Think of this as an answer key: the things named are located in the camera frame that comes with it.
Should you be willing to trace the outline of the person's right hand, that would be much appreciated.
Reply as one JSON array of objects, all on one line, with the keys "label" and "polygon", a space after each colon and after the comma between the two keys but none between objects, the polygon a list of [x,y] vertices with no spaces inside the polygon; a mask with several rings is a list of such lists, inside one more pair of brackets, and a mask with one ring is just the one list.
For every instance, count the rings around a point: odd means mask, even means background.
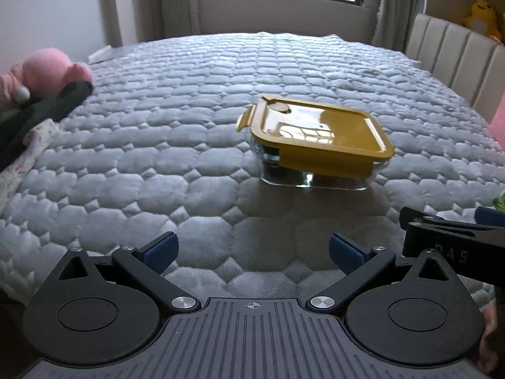
[{"label": "person's right hand", "polygon": [[484,332],[479,343],[477,366],[485,374],[496,373],[501,354],[502,345],[499,341],[499,322],[496,301],[486,307],[484,311]]}]

